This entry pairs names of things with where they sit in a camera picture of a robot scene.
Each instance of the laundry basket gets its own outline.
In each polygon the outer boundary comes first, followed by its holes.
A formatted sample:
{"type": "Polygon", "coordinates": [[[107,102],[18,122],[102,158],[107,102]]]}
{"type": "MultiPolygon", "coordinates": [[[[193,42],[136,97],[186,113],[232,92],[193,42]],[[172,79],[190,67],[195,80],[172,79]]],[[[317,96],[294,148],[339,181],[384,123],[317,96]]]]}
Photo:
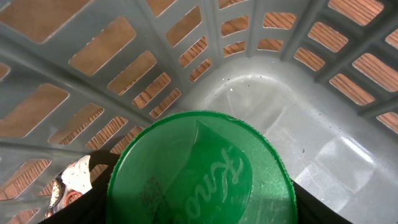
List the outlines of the laundry basket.
{"type": "Polygon", "coordinates": [[[398,221],[395,0],[1,0],[0,223],[71,161],[220,111],[354,223],[398,221]]]}

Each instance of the gray basket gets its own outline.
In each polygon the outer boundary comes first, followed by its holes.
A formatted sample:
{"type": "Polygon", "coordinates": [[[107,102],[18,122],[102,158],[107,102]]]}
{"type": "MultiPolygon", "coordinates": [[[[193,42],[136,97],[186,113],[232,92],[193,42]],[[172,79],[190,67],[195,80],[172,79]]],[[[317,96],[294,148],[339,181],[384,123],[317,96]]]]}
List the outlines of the gray basket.
{"type": "Polygon", "coordinates": [[[50,199],[41,191],[68,163],[92,149],[111,149],[136,126],[186,110],[220,111],[254,126],[291,178],[348,220],[398,221],[398,89],[386,87],[394,79],[353,66],[369,53],[394,78],[398,50],[386,42],[398,28],[394,0],[381,1],[383,10],[366,25],[327,0],[231,1],[222,9],[216,0],[26,2],[0,1],[1,199],[10,199],[4,184],[25,162],[41,159],[45,170],[26,177],[32,183],[12,200],[0,201],[0,223],[23,210],[30,212],[25,221],[39,222],[50,199]],[[264,27],[268,12],[288,12],[295,21],[286,29],[264,27]],[[248,16],[245,30],[222,32],[225,22],[242,16],[248,16]],[[183,17],[188,22],[179,22],[183,17]],[[348,42],[325,47],[308,36],[316,22],[348,42]],[[206,47],[184,56],[202,38],[206,47]],[[263,48],[263,39],[279,40],[280,48],[263,48]],[[324,65],[311,69],[297,60],[299,48],[324,65]],[[351,84],[347,90],[333,83],[339,73],[342,85],[351,84]],[[154,80],[163,84],[148,89],[154,80]],[[93,112],[99,114],[90,118],[93,112]],[[87,119],[73,140],[60,141],[87,119]],[[121,128],[86,145],[109,122],[121,128]]]}

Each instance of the plastic lid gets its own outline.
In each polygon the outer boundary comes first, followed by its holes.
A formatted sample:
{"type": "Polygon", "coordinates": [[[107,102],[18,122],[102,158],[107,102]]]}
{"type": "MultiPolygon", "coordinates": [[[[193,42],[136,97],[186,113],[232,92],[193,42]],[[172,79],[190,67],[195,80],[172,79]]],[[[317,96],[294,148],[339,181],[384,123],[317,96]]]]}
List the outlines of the plastic lid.
{"type": "Polygon", "coordinates": [[[255,129],[211,111],[138,135],[108,187],[107,223],[296,223],[284,165],[255,129]]]}

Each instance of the gray plastic surface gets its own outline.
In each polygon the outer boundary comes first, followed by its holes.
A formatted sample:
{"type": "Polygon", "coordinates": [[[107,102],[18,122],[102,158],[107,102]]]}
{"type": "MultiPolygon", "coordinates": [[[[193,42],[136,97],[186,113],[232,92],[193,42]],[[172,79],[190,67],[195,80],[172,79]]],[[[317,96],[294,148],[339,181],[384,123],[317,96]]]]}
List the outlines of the gray plastic surface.
{"type": "Polygon", "coordinates": [[[398,138],[376,119],[383,113],[398,112],[397,93],[387,92],[351,65],[370,52],[398,70],[398,50],[384,41],[398,28],[398,7],[394,1],[383,1],[384,10],[361,27],[328,8],[327,3],[248,0],[219,10],[214,0],[177,0],[154,17],[145,0],[95,0],[41,45],[0,24],[0,62],[11,67],[0,83],[0,118],[42,83],[70,94],[26,137],[0,138],[0,185],[28,159],[52,160],[20,196],[0,201],[0,223],[30,208],[39,208],[39,212],[29,223],[43,219],[49,197],[36,195],[69,162],[90,153],[85,144],[115,116],[128,119],[128,123],[103,149],[115,145],[135,125],[148,126],[154,121],[149,112],[174,88],[182,96],[161,117],[206,109],[243,119],[270,140],[291,177],[334,211],[354,223],[398,221],[398,138]],[[171,48],[165,33],[195,6],[200,7],[201,24],[171,48]],[[291,30],[264,29],[262,22],[269,11],[293,12],[297,21],[291,30]],[[248,29],[222,38],[220,25],[243,15],[250,17],[248,29]],[[128,19],[137,37],[92,77],[71,67],[69,59],[118,16],[128,19]],[[348,43],[333,53],[309,38],[316,21],[338,30],[349,38],[348,43]],[[202,36],[209,47],[182,68],[179,56],[202,36]],[[257,50],[264,38],[285,44],[280,52],[257,50]],[[244,52],[223,57],[223,47],[243,40],[244,52]],[[309,69],[293,58],[299,47],[316,53],[326,65],[318,72],[309,69]],[[107,89],[131,59],[145,50],[157,59],[146,74],[148,78],[140,79],[123,96],[107,89]],[[211,58],[212,66],[192,84],[189,74],[206,58],[211,58]],[[167,72],[171,83],[144,109],[132,105],[160,71],[167,72]],[[332,87],[329,79],[342,71],[376,100],[359,107],[332,87]],[[71,144],[49,143],[48,139],[88,103],[103,107],[104,113],[71,144]]]}

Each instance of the green cap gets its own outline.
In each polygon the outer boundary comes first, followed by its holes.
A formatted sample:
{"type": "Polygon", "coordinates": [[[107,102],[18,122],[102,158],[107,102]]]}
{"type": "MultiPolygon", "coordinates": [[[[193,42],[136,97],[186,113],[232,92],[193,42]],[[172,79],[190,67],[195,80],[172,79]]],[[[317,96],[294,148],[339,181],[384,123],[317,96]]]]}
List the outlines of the green cap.
{"type": "Polygon", "coordinates": [[[164,118],[122,153],[108,187],[107,223],[296,223],[292,182],[276,151],[231,116],[164,118]]]}

